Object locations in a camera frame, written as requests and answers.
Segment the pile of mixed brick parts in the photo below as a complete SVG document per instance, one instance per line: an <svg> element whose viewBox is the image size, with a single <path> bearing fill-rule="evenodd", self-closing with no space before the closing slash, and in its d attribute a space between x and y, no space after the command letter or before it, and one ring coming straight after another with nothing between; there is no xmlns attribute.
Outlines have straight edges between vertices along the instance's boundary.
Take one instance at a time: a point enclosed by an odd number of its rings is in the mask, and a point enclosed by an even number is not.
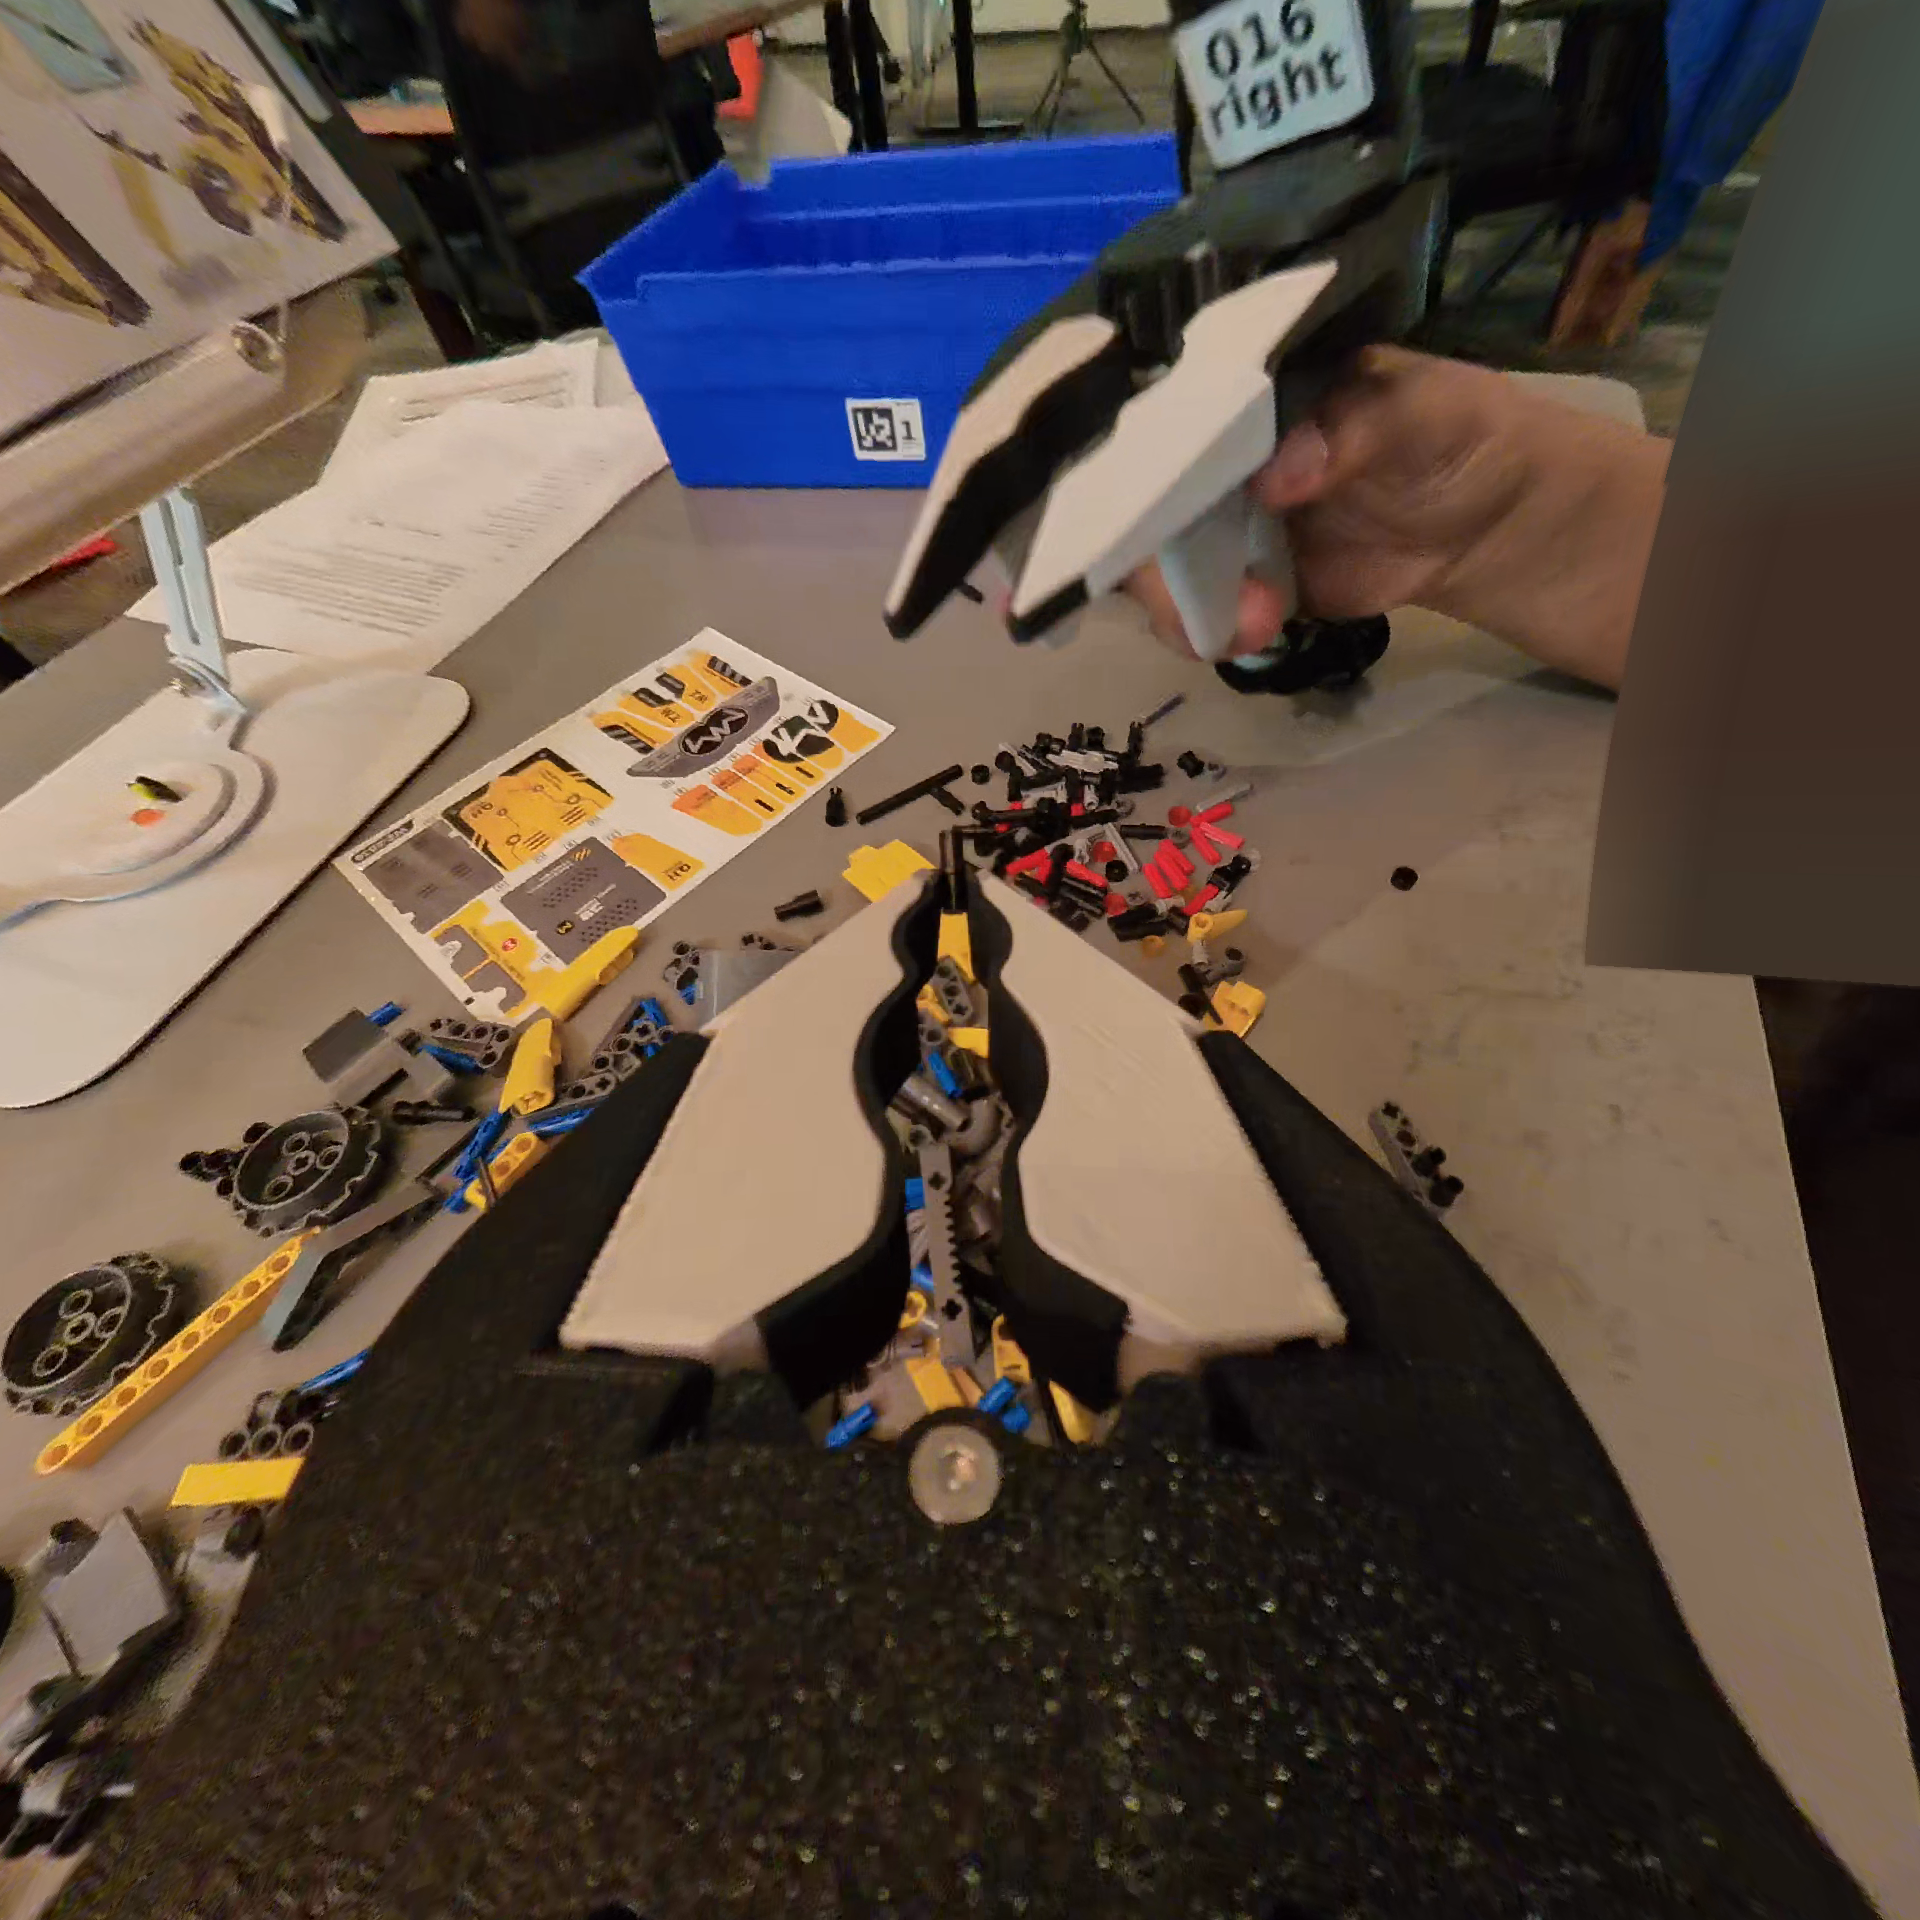
<svg viewBox="0 0 1920 1920"><path fill-rule="evenodd" d="M1282 1879L1275 1497L1148 1392L937 1528L790 1392L560 1311L712 1046L452 1240L48 1917L1250 1912Z"/></svg>

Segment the dark grey curved panel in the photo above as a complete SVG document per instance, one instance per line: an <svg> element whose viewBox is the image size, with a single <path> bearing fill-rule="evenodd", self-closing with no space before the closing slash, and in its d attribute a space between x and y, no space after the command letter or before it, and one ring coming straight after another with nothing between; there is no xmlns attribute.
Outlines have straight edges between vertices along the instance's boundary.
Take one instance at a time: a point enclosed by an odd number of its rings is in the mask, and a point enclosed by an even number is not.
<svg viewBox="0 0 1920 1920"><path fill-rule="evenodd" d="M764 986L774 973L790 967L798 952L802 947L767 942L697 947L693 1029L705 1031L718 1014L746 1000L757 986Z"/></svg>

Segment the yellow grey sticker sheet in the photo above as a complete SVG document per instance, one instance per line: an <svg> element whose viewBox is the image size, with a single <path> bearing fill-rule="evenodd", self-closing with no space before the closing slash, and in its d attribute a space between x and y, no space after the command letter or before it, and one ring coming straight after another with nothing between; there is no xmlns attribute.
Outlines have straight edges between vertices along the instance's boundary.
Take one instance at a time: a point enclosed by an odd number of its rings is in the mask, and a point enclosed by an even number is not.
<svg viewBox="0 0 1920 1920"><path fill-rule="evenodd" d="M601 938L658 922L887 738L705 628L334 868L460 1006L520 1022Z"/></svg>

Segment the small dark grey panel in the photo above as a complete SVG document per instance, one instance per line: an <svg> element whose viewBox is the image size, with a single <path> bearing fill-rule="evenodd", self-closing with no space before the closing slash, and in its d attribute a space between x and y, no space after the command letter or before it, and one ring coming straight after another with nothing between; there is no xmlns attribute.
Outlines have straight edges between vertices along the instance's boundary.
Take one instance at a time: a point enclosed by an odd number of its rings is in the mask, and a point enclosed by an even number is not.
<svg viewBox="0 0 1920 1920"><path fill-rule="evenodd" d="M438 1059L403 1048L358 1009L305 1042L304 1062L328 1105L367 1105L385 1093L441 1104L452 1090L452 1075Z"/></svg>

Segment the dark grey toothed wheel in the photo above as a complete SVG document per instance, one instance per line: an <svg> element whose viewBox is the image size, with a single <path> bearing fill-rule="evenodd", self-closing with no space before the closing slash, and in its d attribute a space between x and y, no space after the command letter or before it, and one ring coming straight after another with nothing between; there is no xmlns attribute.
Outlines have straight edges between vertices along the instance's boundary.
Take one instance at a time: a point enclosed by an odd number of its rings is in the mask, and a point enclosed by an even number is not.
<svg viewBox="0 0 1920 1920"><path fill-rule="evenodd" d="M239 1145L188 1149L179 1172L211 1185L257 1237L334 1228L380 1185L387 1126L366 1105L318 1105L252 1122Z"/></svg>
<svg viewBox="0 0 1920 1920"><path fill-rule="evenodd" d="M75 1418L124 1383L188 1319L186 1272L143 1251L87 1262L27 1307L4 1338L4 1399Z"/></svg>

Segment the printed paper sheets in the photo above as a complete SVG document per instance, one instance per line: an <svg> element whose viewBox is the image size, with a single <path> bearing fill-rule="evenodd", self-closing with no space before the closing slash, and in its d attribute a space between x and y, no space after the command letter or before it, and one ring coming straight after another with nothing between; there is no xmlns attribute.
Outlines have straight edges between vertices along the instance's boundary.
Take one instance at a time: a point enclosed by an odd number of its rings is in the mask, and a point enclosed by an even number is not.
<svg viewBox="0 0 1920 1920"><path fill-rule="evenodd" d="M222 636L427 669L658 470L658 432L602 334L377 376L318 480L211 542Z"/></svg>

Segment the blue jacket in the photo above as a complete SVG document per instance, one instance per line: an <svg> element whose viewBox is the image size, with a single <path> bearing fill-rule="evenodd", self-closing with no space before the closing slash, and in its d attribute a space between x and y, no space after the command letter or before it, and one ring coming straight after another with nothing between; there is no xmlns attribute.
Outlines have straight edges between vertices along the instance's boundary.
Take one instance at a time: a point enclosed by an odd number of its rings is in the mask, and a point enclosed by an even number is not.
<svg viewBox="0 0 1920 1920"><path fill-rule="evenodd" d="M1788 95L1823 3L1667 3L1665 125L1638 266L1684 235L1699 200L1749 151Z"/></svg>

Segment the long yellow beam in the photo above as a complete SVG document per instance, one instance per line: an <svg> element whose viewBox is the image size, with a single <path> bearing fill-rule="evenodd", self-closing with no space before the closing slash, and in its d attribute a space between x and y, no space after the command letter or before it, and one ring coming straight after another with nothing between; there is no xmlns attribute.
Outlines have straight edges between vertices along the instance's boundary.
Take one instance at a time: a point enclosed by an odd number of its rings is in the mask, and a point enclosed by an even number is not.
<svg viewBox="0 0 1920 1920"><path fill-rule="evenodd" d="M318 1228L305 1228L257 1259L211 1307L204 1307L173 1338L167 1338L154 1359L139 1362L128 1382L107 1388L94 1407L63 1428L36 1454L33 1471L44 1479L87 1465L128 1439L139 1421L156 1413L158 1403L179 1393L195 1375L201 1375L201 1367L229 1351L241 1333L265 1319L279 1289L290 1282L290 1272L296 1272L300 1258L312 1251L318 1237Z"/></svg>

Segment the person's right hand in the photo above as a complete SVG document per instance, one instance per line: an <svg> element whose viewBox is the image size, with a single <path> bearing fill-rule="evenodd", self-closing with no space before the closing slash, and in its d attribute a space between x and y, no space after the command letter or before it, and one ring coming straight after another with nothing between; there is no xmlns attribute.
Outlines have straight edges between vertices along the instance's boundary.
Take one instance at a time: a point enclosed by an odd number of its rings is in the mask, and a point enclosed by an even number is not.
<svg viewBox="0 0 1920 1920"><path fill-rule="evenodd" d="M1618 692L1670 450L1506 372L1360 349L1246 482L1293 585L1239 581L1232 658L1289 618L1418 607Z"/></svg>

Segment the grey gear rack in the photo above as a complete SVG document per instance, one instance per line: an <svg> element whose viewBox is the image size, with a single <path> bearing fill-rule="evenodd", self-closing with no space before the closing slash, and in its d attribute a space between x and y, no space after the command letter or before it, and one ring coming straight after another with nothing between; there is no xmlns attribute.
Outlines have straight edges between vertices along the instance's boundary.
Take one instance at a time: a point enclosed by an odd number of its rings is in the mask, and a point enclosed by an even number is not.
<svg viewBox="0 0 1920 1920"><path fill-rule="evenodd" d="M916 1119L904 1142L913 1156L904 1193L912 1286L924 1302L920 1326L937 1338L951 1367L977 1371L978 1326L971 1298L962 1289L952 1228L952 1161L946 1142Z"/></svg>

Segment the black axle rod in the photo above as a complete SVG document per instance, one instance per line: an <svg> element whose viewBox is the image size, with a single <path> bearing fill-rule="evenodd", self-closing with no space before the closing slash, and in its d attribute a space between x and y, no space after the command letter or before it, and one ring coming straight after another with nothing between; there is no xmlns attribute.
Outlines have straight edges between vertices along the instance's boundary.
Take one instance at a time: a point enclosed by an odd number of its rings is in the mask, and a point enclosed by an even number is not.
<svg viewBox="0 0 1920 1920"><path fill-rule="evenodd" d="M881 824L887 817L894 817L896 809L920 802L920 799L937 799L941 807L946 807L951 814L962 814L962 802L952 796L952 784L967 778L967 765L952 762L920 780L912 780L904 785L896 785L894 793L884 793L879 799L870 799L869 807L852 814L854 827L870 827Z"/></svg>

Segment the blue plastic bin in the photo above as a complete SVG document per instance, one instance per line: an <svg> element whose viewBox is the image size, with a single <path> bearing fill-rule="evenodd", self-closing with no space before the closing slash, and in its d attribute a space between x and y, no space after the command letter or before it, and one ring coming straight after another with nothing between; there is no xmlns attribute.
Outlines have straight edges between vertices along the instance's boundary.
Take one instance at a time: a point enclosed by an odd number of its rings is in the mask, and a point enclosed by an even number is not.
<svg viewBox="0 0 1920 1920"><path fill-rule="evenodd" d="M1167 130L715 167L582 275L688 488L924 488L992 351L1180 191Z"/></svg>

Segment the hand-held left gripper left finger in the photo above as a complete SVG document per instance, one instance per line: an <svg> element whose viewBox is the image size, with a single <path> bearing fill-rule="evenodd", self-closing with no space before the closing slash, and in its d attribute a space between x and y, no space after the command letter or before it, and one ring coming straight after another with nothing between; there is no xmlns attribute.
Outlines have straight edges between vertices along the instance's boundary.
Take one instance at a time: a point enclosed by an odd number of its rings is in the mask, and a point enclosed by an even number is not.
<svg viewBox="0 0 1920 1920"><path fill-rule="evenodd" d="M904 1149L916 991L944 883L916 874L709 1022L686 1090L587 1267L560 1346L844 1383L906 1289Z"/></svg>

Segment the white book stand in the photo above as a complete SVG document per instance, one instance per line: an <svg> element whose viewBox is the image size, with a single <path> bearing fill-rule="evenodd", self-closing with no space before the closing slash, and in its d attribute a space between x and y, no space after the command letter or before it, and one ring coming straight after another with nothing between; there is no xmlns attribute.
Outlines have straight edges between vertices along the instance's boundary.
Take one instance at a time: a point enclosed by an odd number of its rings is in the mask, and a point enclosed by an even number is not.
<svg viewBox="0 0 1920 1920"><path fill-rule="evenodd" d="M188 482L336 396L348 285L230 323L4 450L4 586L139 517L167 689L4 802L4 1105L107 1078L467 720L467 689L230 645ZM130 778L182 802L130 827Z"/></svg>

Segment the pile of black red pins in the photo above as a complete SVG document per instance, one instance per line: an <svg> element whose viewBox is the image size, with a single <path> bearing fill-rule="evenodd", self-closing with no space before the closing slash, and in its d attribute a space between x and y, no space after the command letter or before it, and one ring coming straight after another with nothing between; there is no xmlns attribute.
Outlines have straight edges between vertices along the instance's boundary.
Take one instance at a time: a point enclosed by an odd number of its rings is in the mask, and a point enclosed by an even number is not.
<svg viewBox="0 0 1920 1920"><path fill-rule="evenodd" d="M1177 745L1171 692L1123 726L1001 740L934 785L971 855L1073 932L1153 955L1180 942L1202 980L1244 967L1237 926L1259 864L1252 780Z"/></svg>

